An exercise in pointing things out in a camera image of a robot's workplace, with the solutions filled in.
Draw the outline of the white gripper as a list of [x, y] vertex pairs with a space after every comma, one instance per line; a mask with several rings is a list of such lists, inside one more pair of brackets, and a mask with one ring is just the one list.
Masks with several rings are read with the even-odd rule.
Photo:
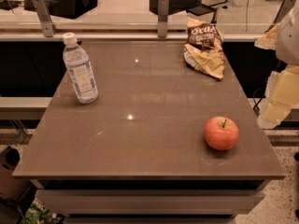
[[282, 72], [273, 71], [268, 78], [257, 119], [260, 128], [274, 129], [299, 104], [299, 7], [293, 7], [254, 46], [276, 50], [277, 58], [288, 64]]

